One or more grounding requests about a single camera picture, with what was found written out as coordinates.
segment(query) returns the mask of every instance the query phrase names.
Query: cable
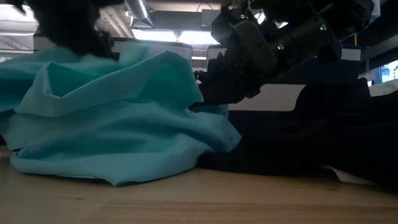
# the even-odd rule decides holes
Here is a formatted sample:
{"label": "cable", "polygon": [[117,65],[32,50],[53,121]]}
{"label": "cable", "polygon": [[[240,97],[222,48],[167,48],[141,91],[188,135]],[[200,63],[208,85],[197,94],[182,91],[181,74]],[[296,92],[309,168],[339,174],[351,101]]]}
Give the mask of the cable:
{"label": "cable", "polygon": [[213,7],[212,7],[210,4],[208,4],[207,2],[201,2],[201,3],[199,4],[198,8],[197,8],[197,12],[199,12],[199,7],[200,7],[202,4],[206,4],[206,5],[208,5],[212,10],[214,10]]}

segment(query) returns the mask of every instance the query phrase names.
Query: dark garment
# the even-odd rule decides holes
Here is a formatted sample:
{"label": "dark garment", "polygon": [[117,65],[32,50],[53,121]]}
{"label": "dark garment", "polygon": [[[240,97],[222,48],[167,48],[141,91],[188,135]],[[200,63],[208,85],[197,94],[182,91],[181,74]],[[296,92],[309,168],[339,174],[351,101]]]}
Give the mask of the dark garment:
{"label": "dark garment", "polygon": [[380,185],[398,188],[398,92],[371,97],[366,79],[352,85],[313,82],[290,112],[265,112],[246,126],[230,153],[201,156],[197,167],[261,175],[297,175],[332,166]]}

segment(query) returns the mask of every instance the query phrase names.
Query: wooden table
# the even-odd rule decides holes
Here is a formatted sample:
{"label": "wooden table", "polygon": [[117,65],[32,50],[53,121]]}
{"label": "wooden table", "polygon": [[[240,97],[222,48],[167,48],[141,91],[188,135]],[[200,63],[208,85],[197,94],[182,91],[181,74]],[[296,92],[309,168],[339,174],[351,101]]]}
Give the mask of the wooden table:
{"label": "wooden table", "polygon": [[2,160],[0,223],[398,223],[398,197],[335,180],[200,169],[112,187],[21,174]]}

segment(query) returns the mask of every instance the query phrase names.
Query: teal cloth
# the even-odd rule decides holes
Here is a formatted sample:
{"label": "teal cloth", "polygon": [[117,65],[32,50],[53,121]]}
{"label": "teal cloth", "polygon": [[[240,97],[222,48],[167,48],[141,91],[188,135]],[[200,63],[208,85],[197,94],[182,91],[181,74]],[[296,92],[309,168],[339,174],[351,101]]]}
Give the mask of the teal cloth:
{"label": "teal cloth", "polygon": [[187,59],[132,45],[119,63],[60,47],[0,64],[0,134],[26,173],[146,182],[232,150],[240,135],[203,101]]}

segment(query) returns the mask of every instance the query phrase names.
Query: black cloth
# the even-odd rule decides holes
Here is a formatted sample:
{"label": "black cloth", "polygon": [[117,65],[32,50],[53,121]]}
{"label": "black cloth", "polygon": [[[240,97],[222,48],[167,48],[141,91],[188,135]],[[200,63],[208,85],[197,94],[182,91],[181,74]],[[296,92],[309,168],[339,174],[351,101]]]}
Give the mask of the black cloth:
{"label": "black cloth", "polygon": [[243,135],[239,146],[202,155],[197,167],[299,175],[332,166],[398,189],[398,92],[372,97],[366,79],[352,85],[313,82],[293,111],[268,115],[250,127],[231,120]]}

